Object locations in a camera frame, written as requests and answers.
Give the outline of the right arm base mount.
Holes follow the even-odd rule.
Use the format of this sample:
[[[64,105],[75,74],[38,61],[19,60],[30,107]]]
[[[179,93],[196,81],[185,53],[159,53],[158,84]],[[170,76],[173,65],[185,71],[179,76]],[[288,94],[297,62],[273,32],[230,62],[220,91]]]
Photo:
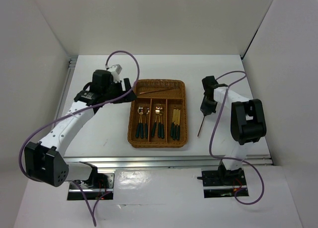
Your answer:
[[[197,179],[202,181],[204,198],[234,197],[235,192],[238,192],[238,197],[249,196],[243,170],[234,176],[225,178],[222,178],[216,170],[206,170],[202,171]]]

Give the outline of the gold spoon green handle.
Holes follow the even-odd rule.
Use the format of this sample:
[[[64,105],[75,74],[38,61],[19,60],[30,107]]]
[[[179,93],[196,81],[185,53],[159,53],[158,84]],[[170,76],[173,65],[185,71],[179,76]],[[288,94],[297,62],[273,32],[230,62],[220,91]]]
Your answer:
[[[139,121],[138,121],[138,125],[137,125],[137,129],[136,129],[136,138],[141,138],[140,134],[141,134],[141,110],[142,110],[142,106],[138,107],[138,114],[139,114]]]
[[[150,108],[144,108],[144,116],[145,116],[145,137],[148,139],[149,126],[148,126],[148,114],[150,112]]]

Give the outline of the gold spoon pile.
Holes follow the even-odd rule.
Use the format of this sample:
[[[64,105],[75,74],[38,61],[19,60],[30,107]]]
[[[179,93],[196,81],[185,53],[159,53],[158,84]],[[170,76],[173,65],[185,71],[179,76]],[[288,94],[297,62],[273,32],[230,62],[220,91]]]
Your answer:
[[[142,110],[141,110],[141,134],[140,134],[141,139],[144,138],[144,134],[145,134],[145,132],[144,132],[144,122],[143,122],[144,112],[145,112],[145,109],[144,109],[144,107],[142,107]]]

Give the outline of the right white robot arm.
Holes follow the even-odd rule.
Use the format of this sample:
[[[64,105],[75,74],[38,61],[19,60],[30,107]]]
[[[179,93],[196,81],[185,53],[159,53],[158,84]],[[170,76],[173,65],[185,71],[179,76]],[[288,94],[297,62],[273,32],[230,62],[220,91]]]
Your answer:
[[[242,161],[252,144],[257,143],[266,135],[266,123],[262,102],[259,99],[249,99],[233,90],[226,84],[219,84],[214,76],[202,79],[204,96],[200,106],[203,116],[216,113],[217,104],[231,110],[230,131],[238,144],[229,150],[221,159],[217,179],[222,184],[229,184],[234,175],[242,168]]]

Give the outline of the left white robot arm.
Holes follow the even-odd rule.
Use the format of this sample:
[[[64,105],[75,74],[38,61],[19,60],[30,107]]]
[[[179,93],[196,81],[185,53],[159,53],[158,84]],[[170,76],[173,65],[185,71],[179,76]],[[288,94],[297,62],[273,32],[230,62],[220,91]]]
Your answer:
[[[73,180],[80,180],[87,188],[97,185],[95,166],[85,162],[67,163],[64,156],[77,133],[104,102],[126,103],[137,98],[129,79],[120,80],[121,71],[120,65],[96,70],[92,81],[75,96],[66,119],[57,123],[39,142],[26,145],[24,157],[27,176],[54,187]]]

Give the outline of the copper chopstick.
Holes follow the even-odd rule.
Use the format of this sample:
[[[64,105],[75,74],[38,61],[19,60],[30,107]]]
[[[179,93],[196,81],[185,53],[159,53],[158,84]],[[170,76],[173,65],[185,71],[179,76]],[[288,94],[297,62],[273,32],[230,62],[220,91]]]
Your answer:
[[[200,136],[200,133],[201,133],[201,130],[202,130],[202,127],[203,127],[203,124],[204,124],[205,117],[206,117],[206,116],[204,115],[203,118],[202,118],[202,121],[201,121],[199,130],[198,130],[198,133],[197,133],[197,137]]]
[[[156,89],[156,90],[151,90],[151,91],[140,92],[139,95],[148,94],[148,93],[154,93],[154,92],[167,91],[167,90],[172,90],[172,89],[177,89],[177,87],[169,87],[169,88],[162,88],[162,89]]]

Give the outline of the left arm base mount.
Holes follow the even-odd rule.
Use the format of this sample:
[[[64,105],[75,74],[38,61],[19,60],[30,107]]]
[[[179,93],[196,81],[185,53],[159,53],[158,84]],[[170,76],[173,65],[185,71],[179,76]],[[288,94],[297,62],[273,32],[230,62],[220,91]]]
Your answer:
[[[114,172],[100,173],[93,166],[88,179],[72,179],[69,184],[67,200],[81,201],[85,195],[88,201],[113,200]]]

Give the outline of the gold knife pile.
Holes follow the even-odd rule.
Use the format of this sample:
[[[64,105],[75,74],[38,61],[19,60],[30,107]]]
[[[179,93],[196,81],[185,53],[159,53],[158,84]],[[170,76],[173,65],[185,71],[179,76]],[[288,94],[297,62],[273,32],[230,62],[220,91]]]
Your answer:
[[[176,111],[175,111],[173,140],[176,140],[177,119],[178,119],[178,109],[176,109]]]
[[[173,135],[174,135],[175,117],[176,117],[176,108],[173,109],[172,123],[171,123],[171,127],[170,127],[170,136],[171,137],[173,137]]]

